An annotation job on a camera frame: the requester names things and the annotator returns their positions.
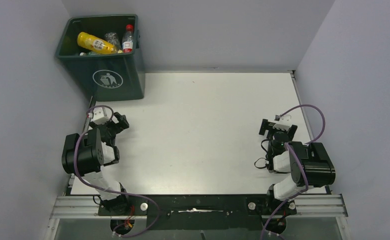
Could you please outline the clear unlabelled bottle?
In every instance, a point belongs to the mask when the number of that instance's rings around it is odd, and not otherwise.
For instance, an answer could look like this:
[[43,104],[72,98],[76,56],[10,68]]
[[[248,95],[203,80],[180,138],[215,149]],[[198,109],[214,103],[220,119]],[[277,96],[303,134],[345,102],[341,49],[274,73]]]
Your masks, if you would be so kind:
[[117,49],[117,50],[121,50],[122,46],[121,46],[121,42],[119,40],[119,37],[118,37],[118,34],[116,32],[107,32],[104,34],[104,39],[114,45],[114,47]]

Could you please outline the yellow juice bottle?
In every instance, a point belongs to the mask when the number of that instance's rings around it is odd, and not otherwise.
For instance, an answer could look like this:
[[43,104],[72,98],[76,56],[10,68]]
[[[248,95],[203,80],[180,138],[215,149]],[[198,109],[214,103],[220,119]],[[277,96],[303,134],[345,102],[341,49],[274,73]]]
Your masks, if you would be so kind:
[[80,32],[77,36],[78,46],[102,55],[120,54],[123,51],[115,45],[86,32]]

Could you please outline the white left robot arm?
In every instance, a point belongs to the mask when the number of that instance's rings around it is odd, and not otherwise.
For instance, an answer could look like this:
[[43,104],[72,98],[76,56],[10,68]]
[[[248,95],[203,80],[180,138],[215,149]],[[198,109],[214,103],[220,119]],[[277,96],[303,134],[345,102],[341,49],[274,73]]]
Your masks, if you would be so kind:
[[61,155],[62,167],[66,173],[75,174],[74,157],[77,156],[78,173],[85,182],[96,186],[103,209],[112,214],[125,214],[130,209],[129,197],[118,192],[126,190],[121,183],[107,180],[102,168],[119,163],[120,151],[115,145],[116,136],[130,125],[126,116],[118,112],[112,114],[116,121],[109,119],[104,108],[96,108],[92,116],[93,120],[85,135],[81,137],[74,133],[66,136]]

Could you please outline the red label bottle red cap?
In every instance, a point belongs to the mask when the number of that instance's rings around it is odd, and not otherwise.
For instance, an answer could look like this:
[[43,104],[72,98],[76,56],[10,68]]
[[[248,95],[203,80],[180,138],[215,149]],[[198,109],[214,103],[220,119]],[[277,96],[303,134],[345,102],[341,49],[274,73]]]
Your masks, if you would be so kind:
[[125,28],[125,33],[122,38],[123,53],[131,53],[134,49],[134,35],[134,26],[132,24],[128,24]]

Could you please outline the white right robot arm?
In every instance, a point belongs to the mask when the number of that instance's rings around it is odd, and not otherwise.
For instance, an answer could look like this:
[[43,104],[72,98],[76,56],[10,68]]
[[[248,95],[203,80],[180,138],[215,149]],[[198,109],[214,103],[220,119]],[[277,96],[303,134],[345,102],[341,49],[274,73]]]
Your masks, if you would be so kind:
[[263,143],[267,142],[262,168],[273,174],[288,174],[270,187],[271,195],[264,199],[265,209],[272,214],[284,207],[284,200],[336,180],[336,169],[325,146],[321,142],[294,141],[297,130],[290,120],[261,121],[258,134],[265,137]]

